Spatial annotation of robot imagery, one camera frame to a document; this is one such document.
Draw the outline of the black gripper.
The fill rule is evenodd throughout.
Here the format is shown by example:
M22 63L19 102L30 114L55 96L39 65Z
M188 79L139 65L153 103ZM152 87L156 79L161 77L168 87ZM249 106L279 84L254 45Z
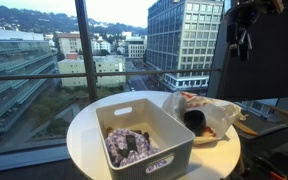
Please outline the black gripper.
M236 6L228 12L227 38L230 55L239 57L241 61L249 60L252 50L248 28L259 18L259 10L255 6Z

